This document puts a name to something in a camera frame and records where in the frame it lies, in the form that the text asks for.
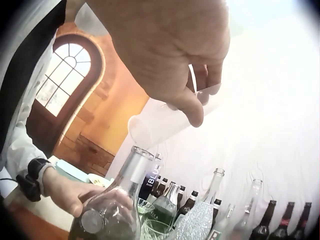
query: red bottle label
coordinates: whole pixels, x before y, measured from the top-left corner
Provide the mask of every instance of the red bottle label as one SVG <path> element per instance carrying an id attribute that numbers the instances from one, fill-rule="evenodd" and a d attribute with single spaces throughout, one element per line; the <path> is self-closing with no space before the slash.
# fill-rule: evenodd
<path id="1" fill-rule="evenodd" d="M 302 222 L 302 227 L 305 228 L 306 225 L 307 225 L 307 221 L 303 221 L 303 222 Z"/>
<path id="2" fill-rule="evenodd" d="M 289 221 L 290 221 L 290 219 L 281 219 L 280 225 L 282 225 L 282 226 L 288 226 L 288 225 L 289 225 Z"/>

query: clear glass bottle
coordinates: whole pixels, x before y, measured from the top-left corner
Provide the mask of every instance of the clear glass bottle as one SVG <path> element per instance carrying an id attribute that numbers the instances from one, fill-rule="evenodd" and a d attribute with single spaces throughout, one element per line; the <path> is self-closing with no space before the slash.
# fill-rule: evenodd
<path id="1" fill-rule="evenodd" d="M 224 176 L 224 172 L 225 171 L 221 168 L 217 168 L 214 171 L 214 175 L 213 175 L 213 178 L 211 181 L 210 188 L 207 191 L 207 193 L 205 194 L 205 196 L 203 197 L 202 202 L 213 204 L 213 202 L 215 200 L 215 196 L 219 190 L 220 183 L 221 183 L 222 178 Z"/>
<path id="2" fill-rule="evenodd" d="M 235 205 L 229 204 L 225 217 L 214 225 L 213 229 L 210 231 L 208 235 L 208 240 L 222 239 L 228 234 L 227 227 L 234 209 Z"/>
<path id="3" fill-rule="evenodd" d="M 154 209 L 146 213 L 141 222 L 146 219 L 157 220 L 169 226 L 173 226 L 177 214 L 178 192 L 180 186 L 175 183 L 170 183 L 164 194 L 157 198 L 152 204 Z"/>
<path id="4" fill-rule="evenodd" d="M 250 236 L 251 226 L 248 224 L 248 219 L 250 214 L 255 212 L 257 206 L 257 201 L 259 198 L 259 193 L 262 187 L 262 180 L 255 179 L 251 184 L 251 188 L 245 202 L 244 214 L 240 221 L 233 228 L 230 240 L 247 240 Z"/>
<path id="5" fill-rule="evenodd" d="M 153 163 L 151 153 L 133 146 L 113 183 L 84 203 L 68 240 L 139 240 L 138 193 Z"/>

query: dark wine bottle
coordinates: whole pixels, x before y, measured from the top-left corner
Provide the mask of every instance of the dark wine bottle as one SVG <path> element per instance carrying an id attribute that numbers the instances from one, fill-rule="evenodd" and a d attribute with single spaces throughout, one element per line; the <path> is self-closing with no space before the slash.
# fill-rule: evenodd
<path id="1" fill-rule="evenodd" d="M 308 222 L 309 214 L 310 214 L 311 203 L 306 203 L 304 205 L 303 212 L 301 214 L 300 220 L 296 229 L 289 235 L 288 240 L 303 240 L 305 239 L 304 236 L 304 229 Z"/>
<path id="2" fill-rule="evenodd" d="M 269 236 L 269 240 L 286 240 L 288 237 L 288 225 L 292 216 L 292 211 L 294 208 L 294 202 L 288 202 L 287 205 L 287 209 L 284 213 L 284 215 L 282 216 L 281 222 L 279 227 L 274 230 L 270 236 Z"/>
<path id="3" fill-rule="evenodd" d="M 185 190 L 186 190 L 186 187 L 184 187 L 184 186 L 181 186 L 181 187 L 180 187 L 180 190 L 179 190 L 179 193 L 178 193 L 178 205 L 177 205 L 177 209 L 180 209 L 180 208 L 181 208 L 181 200 L 182 200 L 183 193 L 184 193 Z"/>
<path id="4" fill-rule="evenodd" d="M 263 215 L 260 224 L 253 229 L 249 240 L 266 240 L 269 236 L 269 224 L 275 210 L 277 201 L 271 200 L 268 208 Z"/>

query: clear plastic cup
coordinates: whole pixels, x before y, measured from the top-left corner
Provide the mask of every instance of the clear plastic cup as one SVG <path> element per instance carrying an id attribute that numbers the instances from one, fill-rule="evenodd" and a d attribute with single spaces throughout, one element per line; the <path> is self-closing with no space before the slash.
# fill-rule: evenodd
<path id="1" fill-rule="evenodd" d="M 195 93 L 203 104 L 204 115 L 223 104 L 226 89 L 218 84 Z M 162 104 L 149 112 L 132 116 L 128 132 L 135 145 L 149 149 L 190 126 L 186 115 L 168 104 Z"/>

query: drinking glass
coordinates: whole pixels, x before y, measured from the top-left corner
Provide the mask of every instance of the drinking glass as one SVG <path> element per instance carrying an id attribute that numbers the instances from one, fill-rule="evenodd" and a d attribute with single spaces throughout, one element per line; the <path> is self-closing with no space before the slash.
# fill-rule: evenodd
<path id="1" fill-rule="evenodd" d="M 141 227 L 140 240 L 174 239 L 174 230 L 167 224 L 157 220 L 147 219 Z"/>

